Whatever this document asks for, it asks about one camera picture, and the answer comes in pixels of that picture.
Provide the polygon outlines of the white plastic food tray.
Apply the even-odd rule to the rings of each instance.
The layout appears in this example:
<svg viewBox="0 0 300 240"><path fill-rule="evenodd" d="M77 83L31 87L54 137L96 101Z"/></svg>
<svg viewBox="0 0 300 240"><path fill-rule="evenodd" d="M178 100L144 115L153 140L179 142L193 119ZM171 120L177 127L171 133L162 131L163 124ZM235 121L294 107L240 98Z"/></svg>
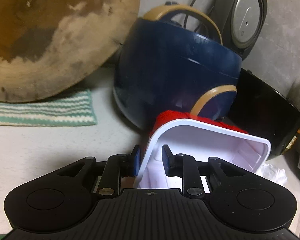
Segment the white plastic food tray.
<svg viewBox="0 0 300 240"><path fill-rule="evenodd" d="M269 140L192 119L176 119L155 129L150 137L134 187L179 189L181 178L168 178L162 163L162 146L173 154L184 153L197 161L218 157L255 173L268 159Z"/></svg>

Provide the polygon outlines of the green white striped cloth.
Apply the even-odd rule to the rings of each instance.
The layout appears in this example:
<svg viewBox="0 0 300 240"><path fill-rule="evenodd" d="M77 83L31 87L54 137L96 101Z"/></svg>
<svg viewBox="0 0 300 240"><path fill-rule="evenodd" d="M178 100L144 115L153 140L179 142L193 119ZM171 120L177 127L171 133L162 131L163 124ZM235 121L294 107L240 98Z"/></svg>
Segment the green white striped cloth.
<svg viewBox="0 0 300 240"><path fill-rule="evenodd" d="M46 100L0 102L0 126L77 127L97 124L91 91L72 88Z"/></svg>

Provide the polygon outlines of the round wooden chopping board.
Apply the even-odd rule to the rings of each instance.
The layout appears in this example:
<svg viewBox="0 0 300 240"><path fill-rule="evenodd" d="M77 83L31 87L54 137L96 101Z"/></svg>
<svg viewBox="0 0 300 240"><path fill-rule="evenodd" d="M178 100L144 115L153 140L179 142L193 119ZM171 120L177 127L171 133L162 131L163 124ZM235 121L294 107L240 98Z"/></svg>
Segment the round wooden chopping board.
<svg viewBox="0 0 300 240"><path fill-rule="evenodd" d="M31 102L82 81L123 45L140 0L0 0L0 101Z"/></svg>

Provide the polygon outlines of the white crumpled plastic bag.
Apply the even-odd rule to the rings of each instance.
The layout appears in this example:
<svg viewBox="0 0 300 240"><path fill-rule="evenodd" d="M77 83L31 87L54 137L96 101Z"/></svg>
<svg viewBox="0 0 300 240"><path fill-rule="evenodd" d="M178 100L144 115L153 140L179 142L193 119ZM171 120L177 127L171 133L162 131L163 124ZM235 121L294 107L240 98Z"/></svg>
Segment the white crumpled plastic bag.
<svg viewBox="0 0 300 240"><path fill-rule="evenodd" d="M288 180L284 168L278 168L268 163L263 163L256 171L256 174L281 186L284 186Z"/></svg>

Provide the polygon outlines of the navy blue rice cooker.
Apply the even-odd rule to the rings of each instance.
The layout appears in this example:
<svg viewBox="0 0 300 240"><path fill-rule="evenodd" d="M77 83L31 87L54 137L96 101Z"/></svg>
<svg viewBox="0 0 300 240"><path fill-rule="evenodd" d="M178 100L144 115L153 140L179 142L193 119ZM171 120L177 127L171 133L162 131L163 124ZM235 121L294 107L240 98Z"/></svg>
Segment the navy blue rice cooker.
<svg viewBox="0 0 300 240"><path fill-rule="evenodd" d="M115 69L115 101L140 129L168 110L218 120L236 97L241 65L209 16L167 2L133 24Z"/></svg>

